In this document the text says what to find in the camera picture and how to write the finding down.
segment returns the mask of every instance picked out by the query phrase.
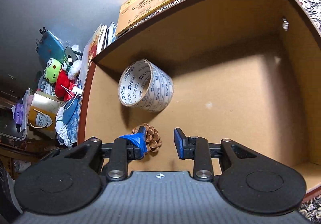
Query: white tape roll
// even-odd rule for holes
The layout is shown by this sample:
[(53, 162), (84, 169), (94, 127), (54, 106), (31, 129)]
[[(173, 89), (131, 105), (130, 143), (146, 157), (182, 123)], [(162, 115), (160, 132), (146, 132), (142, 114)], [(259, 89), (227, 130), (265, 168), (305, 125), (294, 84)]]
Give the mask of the white tape roll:
[(118, 97), (124, 106), (138, 107), (150, 112), (165, 109), (173, 93), (172, 79), (146, 59), (129, 66), (118, 84)]

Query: round black pad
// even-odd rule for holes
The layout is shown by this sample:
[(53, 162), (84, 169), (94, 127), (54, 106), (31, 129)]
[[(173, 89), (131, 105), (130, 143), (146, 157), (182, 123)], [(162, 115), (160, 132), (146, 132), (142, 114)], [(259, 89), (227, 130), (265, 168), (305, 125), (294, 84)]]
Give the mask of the round black pad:
[(299, 207), (306, 184), (298, 172), (270, 159), (245, 160), (219, 177), (218, 188), (230, 204), (259, 215), (283, 215)]
[(272, 192), (282, 187), (283, 179), (271, 171), (256, 171), (246, 177), (246, 183), (254, 190)]
[(99, 175), (77, 159), (48, 160), (27, 169), (14, 192), (20, 205), (31, 212), (60, 215), (93, 201), (101, 190)]

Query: open cardboard box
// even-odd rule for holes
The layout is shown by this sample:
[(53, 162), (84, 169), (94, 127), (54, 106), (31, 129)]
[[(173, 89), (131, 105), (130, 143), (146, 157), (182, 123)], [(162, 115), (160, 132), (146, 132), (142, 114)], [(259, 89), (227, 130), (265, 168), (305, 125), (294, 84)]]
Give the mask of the open cardboard box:
[[(179, 160), (174, 146), (180, 127), (212, 143), (233, 139), (291, 166), (311, 191), (321, 183), (320, 46), (320, 33), (295, 0), (184, 0), (94, 58), (78, 140), (113, 142), (146, 122), (163, 145), (130, 163), (129, 172), (192, 171), (193, 161)], [(121, 73), (143, 58), (174, 82), (173, 99), (158, 114), (118, 99)]]

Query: green frog plush toy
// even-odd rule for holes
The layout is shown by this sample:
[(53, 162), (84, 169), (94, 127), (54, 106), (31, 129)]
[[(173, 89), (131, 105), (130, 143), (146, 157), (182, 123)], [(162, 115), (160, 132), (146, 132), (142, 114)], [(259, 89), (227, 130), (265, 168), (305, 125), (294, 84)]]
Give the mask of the green frog plush toy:
[(50, 58), (47, 61), (47, 67), (43, 72), (44, 77), (48, 82), (55, 83), (57, 81), (60, 69), (61, 63), (54, 58)]

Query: pine cone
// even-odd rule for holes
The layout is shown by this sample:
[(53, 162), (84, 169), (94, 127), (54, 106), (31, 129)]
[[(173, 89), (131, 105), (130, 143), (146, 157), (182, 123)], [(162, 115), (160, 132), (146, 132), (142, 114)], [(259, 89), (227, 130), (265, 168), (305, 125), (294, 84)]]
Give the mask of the pine cone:
[[(158, 130), (153, 126), (149, 126), (147, 123), (143, 123), (146, 128), (146, 147), (147, 152), (158, 152), (159, 148), (162, 145), (162, 141), (160, 136), (158, 135)], [(138, 132), (140, 126), (133, 128), (132, 133), (135, 134)]]

